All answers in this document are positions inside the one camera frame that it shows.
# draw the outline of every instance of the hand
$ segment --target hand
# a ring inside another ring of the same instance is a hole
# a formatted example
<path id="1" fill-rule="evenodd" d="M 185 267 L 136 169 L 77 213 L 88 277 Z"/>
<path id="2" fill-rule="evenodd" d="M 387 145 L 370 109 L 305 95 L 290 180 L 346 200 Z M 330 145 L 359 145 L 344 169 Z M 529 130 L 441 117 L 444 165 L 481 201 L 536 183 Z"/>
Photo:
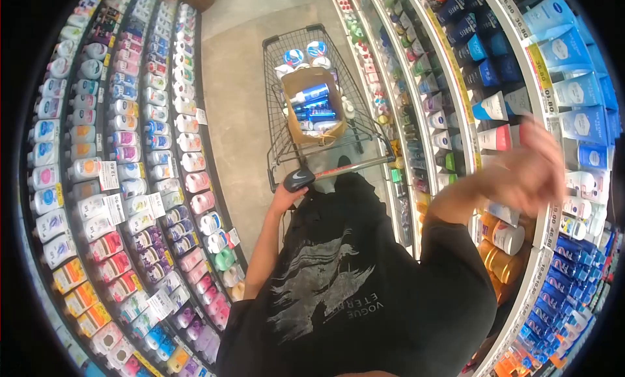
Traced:
<path id="1" fill-rule="evenodd" d="M 282 215 L 291 207 L 291 205 L 293 205 L 295 201 L 297 201 L 302 195 L 306 194 L 307 191 L 308 187 L 304 187 L 294 193 L 289 193 L 286 191 L 285 185 L 280 183 L 276 189 L 276 193 L 274 194 L 274 199 L 271 201 L 270 211 L 273 211 L 278 215 Z"/>
<path id="2" fill-rule="evenodd" d="M 535 217 L 549 202 L 562 201 L 564 161 L 551 134 L 532 122 L 521 125 L 524 148 L 504 152 L 476 174 L 480 193 Z"/>

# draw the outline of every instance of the gray floor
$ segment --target gray floor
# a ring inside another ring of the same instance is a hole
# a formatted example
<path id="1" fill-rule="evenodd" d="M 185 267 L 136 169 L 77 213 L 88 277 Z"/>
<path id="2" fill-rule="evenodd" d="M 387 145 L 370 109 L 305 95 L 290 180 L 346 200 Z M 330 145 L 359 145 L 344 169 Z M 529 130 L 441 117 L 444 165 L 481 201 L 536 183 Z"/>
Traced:
<path id="1" fill-rule="evenodd" d="M 232 222 L 249 260 L 273 194 L 267 172 L 270 132 L 264 84 L 262 41 L 314 23 L 323 23 L 352 71 L 359 76 L 332 0 L 216 0 L 202 14 L 202 82 L 213 153 Z M 364 156 L 375 157 L 375 143 Z M 308 158 L 313 171 L 336 167 L 341 154 L 358 161 L 353 146 Z M 297 167 L 281 165 L 276 181 Z M 380 167 L 361 172 L 386 200 Z M 332 181 L 317 187 L 332 191 Z"/>

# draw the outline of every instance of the white bottle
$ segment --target white bottle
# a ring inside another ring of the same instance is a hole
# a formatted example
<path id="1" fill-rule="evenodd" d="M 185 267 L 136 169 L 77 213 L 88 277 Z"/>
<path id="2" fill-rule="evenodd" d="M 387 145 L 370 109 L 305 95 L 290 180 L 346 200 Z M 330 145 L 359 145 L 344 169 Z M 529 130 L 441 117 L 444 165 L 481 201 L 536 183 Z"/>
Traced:
<path id="1" fill-rule="evenodd" d="M 179 131 L 184 133 L 199 132 L 199 123 L 194 115 L 178 114 L 174 125 L 176 125 Z"/>
<path id="2" fill-rule="evenodd" d="M 80 79 L 76 84 L 72 84 L 72 90 L 74 90 L 77 95 L 95 95 L 98 93 L 98 81 Z"/>
<path id="3" fill-rule="evenodd" d="M 39 93 L 42 97 L 62 98 L 66 87 L 65 79 L 49 78 L 39 86 Z"/>
<path id="4" fill-rule="evenodd" d="M 102 74 L 104 64 L 100 60 L 90 59 L 80 65 L 78 76 L 84 79 L 97 79 Z"/>
<path id="5" fill-rule="evenodd" d="M 190 84 L 175 82 L 172 89 L 174 90 L 176 97 L 185 97 L 190 99 L 195 97 L 195 88 Z"/>
<path id="6" fill-rule="evenodd" d="M 67 176 L 72 182 L 98 178 L 102 159 L 99 156 L 77 159 L 67 169 Z"/>
<path id="7" fill-rule="evenodd" d="M 72 125 L 93 126 L 96 124 L 96 110 L 77 108 L 72 114 L 67 115 L 67 122 Z"/>
<path id="8" fill-rule="evenodd" d="M 34 190 L 49 188 L 61 182 L 61 173 L 58 164 L 36 167 L 33 174 L 28 177 L 28 186 Z"/>
<path id="9" fill-rule="evenodd" d="M 35 220 L 33 234 L 42 243 L 52 240 L 53 237 L 67 230 L 67 216 L 64 209 L 55 209 Z"/>
<path id="10" fill-rule="evenodd" d="M 94 95 L 76 95 L 74 99 L 69 100 L 69 105 L 73 108 L 85 108 L 87 110 L 93 110 L 96 108 L 98 99 Z"/>
<path id="11" fill-rule="evenodd" d="M 96 127 L 89 125 L 74 126 L 65 133 L 65 139 L 71 138 L 72 144 L 92 143 L 96 141 Z"/>
<path id="12" fill-rule="evenodd" d="M 59 57 L 55 61 L 48 64 L 47 69 L 50 71 L 50 76 L 57 79 L 66 78 L 69 75 L 69 69 L 71 64 L 65 57 Z"/>
<path id="13" fill-rule="evenodd" d="M 195 101 L 189 98 L 176 97 L 174 107 L 176 112 L 180 114 L 196 115 L 196 112 L 198 112 Z"/>
<path id="14" fill-rule="evenodd" d="M 35 144 L 33 151 L 26 155 L 28 167 L 40 167 L 59 161 L 59 145 L 50 141 Z"/>
<path id="15" fill-rule="evenodd" d="M 31 210 L 36 211 L 41 216 L 51 210 L 62 207 L 63 195 L 58 193 L 56 186 L 36 191 L 31 201 Z"/>
<path id="16" fill-rule="evenodd" d="M 61 114 L 61 100 L 59 98 L 41 98 L 35 102 L 34 111 L 40 120 L 58 118 Z"/>
<path id="17" fill-rule="evenodd" d="M 184 152 L 197 152 L 202 149 L 202 139 L 197 133 L 180 133 L 177 142 Z"/>
<path id="18" fill-rule="evenodd" d="M 72 145 L 69 151 L 65 151 L 65 157 L 69 158 L 72 162 L 74 162 L 76 159 L 94 157 L 97 153 L 98 151 L 96 150 L 96 144 L 82 143 Z"/>
<path id="19" fill-rule="evenodd" d="M 82 221 L 107 212 L 106 194 L 96 194 L 76 202 L 76 211 Z"/>
<path id="20" fill-rule="evenodd" d="M 43 141 L 58 143 L 60 132 L 60 120 L 41 120 L 37 121 L 35 127 L 28 131 L 28 140 L 31 143 L 42 143 Z"/>
<path id="21" fill-rule="evenodd" d="M 74 201 L 80 201 L 92 195 L 100 194 L 101 191 L 99 180 L 88 180 L 72 186 L 72 191 L 68 195 Z"/>
<path id="22" fill-rule="evenodd" d="M 135 131 L 138 125 L 137 117 L 131 115 L 116 115 L 109 121 L 113 130 Z"/>

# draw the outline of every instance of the white price label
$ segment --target white price label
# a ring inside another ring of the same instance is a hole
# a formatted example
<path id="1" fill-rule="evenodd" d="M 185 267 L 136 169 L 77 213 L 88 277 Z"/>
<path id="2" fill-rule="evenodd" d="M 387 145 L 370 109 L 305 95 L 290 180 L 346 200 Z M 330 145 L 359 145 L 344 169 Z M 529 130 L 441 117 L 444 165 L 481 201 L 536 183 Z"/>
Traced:
<path id="1" fill-rule="evenodd" d="M 241 239 L 239 239 L 239 234 L 236 231 L 236 228 L 232 228 L 228 234 L 230 235 L 230 241 L 232 242 L 233 245 L 237 245 L 241 242 Z"/>
<path id="2" fill-rule="evenodd" d="M 121 224 L 126 221 L 126 215 L 124 214 L 124 207 L 121 202 L 121 194 L 109 195 L 104 199 L 106 206 L 109 209 L 109 217 L 113 222 L 113 225 Z"/>
<path id="3" fill-rule="evenodd" d="M 147 201 L 150 202 L 150 208 L 155 218 L 165 216 L 165 206 L 162 204 L 162 197 L 159 192 L 148 195 Z"/>
<path id="4" fill-rule="evenodd" d="M 147 304 L 152 307 L 152 311 L 159 320 L 165 319 L 174 310 L 174 303 L 167 295 L 165 288 L 161 288 L 150 297 Z"/>
<path id="5" fill-rule="evenodd" d="M 198 123 L 200 125 L 208 125 L 208 121 L 206 119 L 206 112 L 202 110 L 201 108 L 197 108 L 196 120 L 198 120 Z"/>
<path id="6" fill-rule="evenodd" d="M 117 162 L 100 162 L 100 187 L 102 191 L 119 188 Z"/>

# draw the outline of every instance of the product label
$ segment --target product label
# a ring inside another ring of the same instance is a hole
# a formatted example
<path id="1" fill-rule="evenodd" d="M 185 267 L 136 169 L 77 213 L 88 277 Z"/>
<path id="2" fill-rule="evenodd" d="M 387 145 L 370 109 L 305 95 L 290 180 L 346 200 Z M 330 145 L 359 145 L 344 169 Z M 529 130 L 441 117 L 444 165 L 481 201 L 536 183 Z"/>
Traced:
<path id="1" fill-rule="evenodd" d="M 100 188 L 102 191 L 119 188 L 117 162 L 100 162 Z"/>

